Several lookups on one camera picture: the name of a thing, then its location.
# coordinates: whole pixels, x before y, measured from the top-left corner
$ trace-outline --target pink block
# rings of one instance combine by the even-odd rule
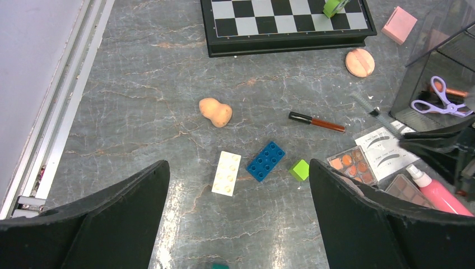
[[[416,22],[416,18],[398,6],[384,25],[382,32],[402,45]]]

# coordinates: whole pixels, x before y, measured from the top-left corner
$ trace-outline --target lip gloss cap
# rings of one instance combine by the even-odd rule
[[[298,122],[306,123],[306,124],[310,124],[311,120],[312,120],[312,117],[310,117],[310,116],[303,115],[303,114],[300,114],[300,113],[295,113],[295,112],[292,112],[292,111],[290,111],[290,113],[288,114],[288,118],[296,120]]]

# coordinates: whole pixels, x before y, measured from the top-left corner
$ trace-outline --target scissors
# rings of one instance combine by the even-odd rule
[[[435,85],[434,85],[435,80],[438,80],[442,84],[442,91],[439,91],[435,87]],[[417,111],[419,113],[422,113],[422,114],[426,114],[426,113],[450,114],[450,115],[454,115],[454,116],[457,116],[457,117],[460,117],[460,118],[464,118],[464,117],[466,117],[466,116],[473,113],[472,110],[469,110],[469,111],[466,111],[466,112],[460,112],[459,111],[460,108],[466,108],[467,106],[465,104],[460,104],[460,105],[453,104],[447,99],[447,96],[445,95],[445,91],[447,89],[447,86],[445,84],[445,81],[442,78],[437,77],[437,76],[433,76],[431,78],[431,86],[432,86],[432,89],[434,90],[435,94],[437,94],[437,96],[442,101],[442,103],[444,103],[445,108],[439,108],[439,107],[437,107],[437,106],[435,106],[431,103],[428,103],[426,101],[414,100],[411,103],[411,107],[415,111]],[[426,107],[428,107],[428,109],[421,110],[421,109],[416,107],[416,104],[421,104],[423,106],[426,106]]]

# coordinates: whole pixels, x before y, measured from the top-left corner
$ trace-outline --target white lego brick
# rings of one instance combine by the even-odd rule
[[[221,151],[212,192],[232,196],[238,177],[239,162],[241,155]]]

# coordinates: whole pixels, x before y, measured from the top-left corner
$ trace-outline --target brush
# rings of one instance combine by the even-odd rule
[[[381,113],[379,113],[379,110],[371,107],[371,104],[368,103],[368,101],[366,101],[365,99],[363,99],[359,94],[352,92],[350,95],[366,112],[368,112],[371,116],[375,117],[388,130],[388,132],[393,134],[395,138],[397,138],[398,140],[402,138],[401,133],[399,133],[398,130],[391,123],[389,123],[389,121],[384,118]]]

